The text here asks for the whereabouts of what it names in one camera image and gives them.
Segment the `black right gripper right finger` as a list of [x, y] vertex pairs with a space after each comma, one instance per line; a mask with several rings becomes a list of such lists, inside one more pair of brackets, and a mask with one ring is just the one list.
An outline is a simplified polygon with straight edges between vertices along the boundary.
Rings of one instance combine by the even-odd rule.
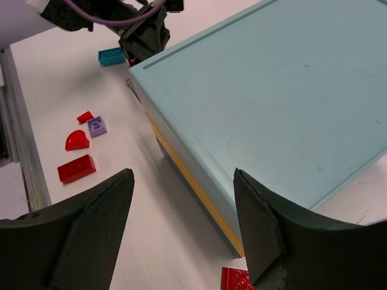
[[386, 288], [386, 222], [322, 216], [240, 169], [233, 187], [250, 281], [258, 289]]

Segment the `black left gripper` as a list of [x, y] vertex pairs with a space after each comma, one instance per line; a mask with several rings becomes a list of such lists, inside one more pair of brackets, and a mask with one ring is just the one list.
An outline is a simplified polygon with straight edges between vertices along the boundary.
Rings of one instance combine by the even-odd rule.
[[166, 16], [166, 8], [162, 7], [150, 18], [120, 32], [119, 44], [128, 60], [135, 60], [138, 64], [164, 51], [169, 41], [169, 30], [164, 24]]

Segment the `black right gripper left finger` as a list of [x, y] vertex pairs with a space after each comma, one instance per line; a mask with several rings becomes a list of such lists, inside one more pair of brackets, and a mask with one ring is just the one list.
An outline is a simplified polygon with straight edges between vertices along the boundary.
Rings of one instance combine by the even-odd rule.
[[123, 169], [94, 187], [1, 220], [1, 289], [109, 289], [134, 191]]

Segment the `cyan rectangular lego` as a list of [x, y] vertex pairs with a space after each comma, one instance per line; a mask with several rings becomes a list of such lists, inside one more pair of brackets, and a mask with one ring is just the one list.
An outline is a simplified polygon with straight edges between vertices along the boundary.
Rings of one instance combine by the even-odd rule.
[[126, 57], [122, 48], [117, 47], [99, 51], [98, 60], [102, 66], [110, 66], [125, 63]]

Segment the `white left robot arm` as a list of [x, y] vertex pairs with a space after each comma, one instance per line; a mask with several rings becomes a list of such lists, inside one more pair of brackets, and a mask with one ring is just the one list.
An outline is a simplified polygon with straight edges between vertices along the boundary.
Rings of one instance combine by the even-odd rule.
[[53, 28], [51, 50], [80, 50], [97, 41], [87, 36], [97, 24], [118, 37], [116, 47], [98, 52], [99, 63], [136, 65], [166, 48], [170, 31], [164, 20], [182, 11], [182, 1], [1, 1], [1, 48]]

